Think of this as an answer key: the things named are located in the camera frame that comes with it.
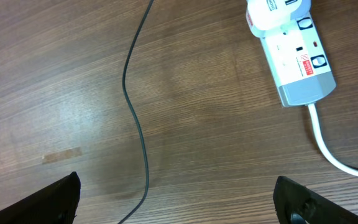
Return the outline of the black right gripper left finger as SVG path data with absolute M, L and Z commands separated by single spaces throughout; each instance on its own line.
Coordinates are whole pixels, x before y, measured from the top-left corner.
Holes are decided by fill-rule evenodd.
M 70 175 L 0 211 L 0 224 L 72 224 L 80 201 L 78 174 Z

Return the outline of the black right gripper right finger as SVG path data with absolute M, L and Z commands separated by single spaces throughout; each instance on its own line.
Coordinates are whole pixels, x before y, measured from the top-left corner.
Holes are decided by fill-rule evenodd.
M 276 181 L 273 202 L 280 224 L 358 224 L 358 215 L 285 176 Z

